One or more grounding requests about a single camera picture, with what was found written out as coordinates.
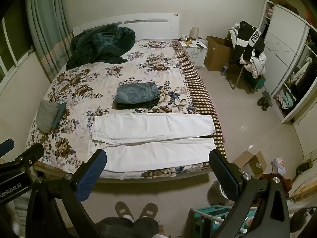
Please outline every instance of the window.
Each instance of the window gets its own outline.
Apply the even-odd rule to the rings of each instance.
[[[15,0],[0,22],[0,92],[32,51],[25,0]]]

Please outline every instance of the floor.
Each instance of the floor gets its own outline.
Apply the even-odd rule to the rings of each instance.
[[[302,149],[291,124],[281,124],[272,107],[263,112],[256,105],[261,91],[251,94],[244,83],[233,91],[219,72],[199,69],[206,88],[216,106],[225,139],[228,161],[234,160],[248,149],[259,150],[268,164],[276,157],[284,157],[286,178],[293,178],[302,162]],[[189,209],[225,202],[219,195],[213,173],[186,179],[142,184],[96,184],[89,199],[82,204],[91,219],[98,222],[116,216],[115,203],[124,201],[138,218],[147,202],[159,207],[156,220],[162,224],[167,236],[189,237]],[[72,226],[61,201],[58,201],[67,226]]]

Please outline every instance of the nightstand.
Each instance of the nightstand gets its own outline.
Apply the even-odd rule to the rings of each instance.
[[[207,47],[199,41],[191,41],[191,44],[186,45],[184,42],[180,42],[183,46],[185,52],[189,55],[191,62],[196,68],[203,68],[205,65],[203,64],[206,54]]]

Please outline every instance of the plaid fabric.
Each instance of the plaid fabric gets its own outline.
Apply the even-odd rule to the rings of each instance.
[[[206,90],[206,86],[182,45],[178,41],[172,41],[172,44],[175,54],[180,62],[180,65],[182,66],[184,78],[190,91],[190,96],[192,98],[192,103],[195,106],[196,112],[199,114],[211,115],[214,121],[216,132],[206,137],[213,138],[216,148],[226,157],[220,122],[218,120],[217,113],[212,104],[211,98]]]

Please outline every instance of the brown shoe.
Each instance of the brown shoe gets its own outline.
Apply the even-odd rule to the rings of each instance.
[[[144,206],[139,218],[142,218],[144,216],[147,216],[149,218],[155,218],[156,214],[158,213],[158,210],[159,209],[155,203],[149,202]]]
[[[129,215],[134,220],[134,217],[133,217],[130,209],[128,208],[128,206],[124,202],[122,202],[122,201],[117,202],[115,209],[116,209],[116,212],[117,212],[119,217],[123,217],[124,215]]]

